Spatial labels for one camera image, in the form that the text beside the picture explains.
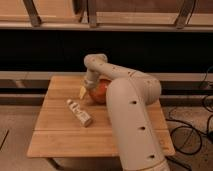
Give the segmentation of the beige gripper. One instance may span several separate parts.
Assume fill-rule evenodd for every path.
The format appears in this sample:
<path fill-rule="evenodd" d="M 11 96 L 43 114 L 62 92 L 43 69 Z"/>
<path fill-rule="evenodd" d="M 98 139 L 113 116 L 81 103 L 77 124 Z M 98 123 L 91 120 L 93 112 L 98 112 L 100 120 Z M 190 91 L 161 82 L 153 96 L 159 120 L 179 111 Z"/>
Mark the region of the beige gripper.
<path fill-rule="evenodd" d="M 93 89 L 97 86 L 98 82 L 84 78 L 84 86 L 80 87 L 79 99 L 82 100 L 87 94 L 87 90 Z"/>

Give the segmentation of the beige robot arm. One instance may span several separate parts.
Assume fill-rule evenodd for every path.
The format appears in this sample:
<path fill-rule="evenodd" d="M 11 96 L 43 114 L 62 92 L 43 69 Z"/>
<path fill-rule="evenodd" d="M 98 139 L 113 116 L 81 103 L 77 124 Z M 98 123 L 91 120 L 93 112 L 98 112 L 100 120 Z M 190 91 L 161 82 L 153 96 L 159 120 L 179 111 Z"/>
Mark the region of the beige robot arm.
<path fill-rule="evenodd" d="M 110 64 L 105 54 L 84 58 L 87 72 L 79 96 L 94 89 L 101 75 L 111 79 L 106 106 L 124 171 L 170 171 L 147 112 L 161 95 L 157 78 L 144 72 Z"/>

